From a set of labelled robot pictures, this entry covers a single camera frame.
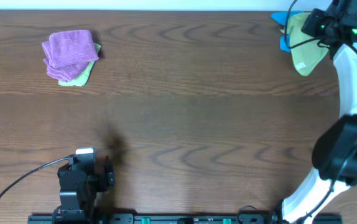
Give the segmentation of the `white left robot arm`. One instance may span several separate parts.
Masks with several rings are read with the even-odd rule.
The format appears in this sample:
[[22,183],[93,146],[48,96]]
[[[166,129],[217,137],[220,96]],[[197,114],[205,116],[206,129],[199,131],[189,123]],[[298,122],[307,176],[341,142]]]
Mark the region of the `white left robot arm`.
[[96,167],[93,153],[67,156],[68,163],[58,169],[60,203],[52,223],[93,223],[96,195],[115,185],[113,163],[109,157]]

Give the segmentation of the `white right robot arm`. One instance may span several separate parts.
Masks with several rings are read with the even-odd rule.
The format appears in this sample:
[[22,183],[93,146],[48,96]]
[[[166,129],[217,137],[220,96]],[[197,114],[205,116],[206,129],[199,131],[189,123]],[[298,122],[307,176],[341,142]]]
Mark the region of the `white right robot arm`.
[[326,10],[314,9],[300,31],[310,44],[330,53],[338,74],[340,117],[317,140],[308,176],[267,222],[340,223],[340,216],[321,211],[357,185],[357,1],[333,1]]

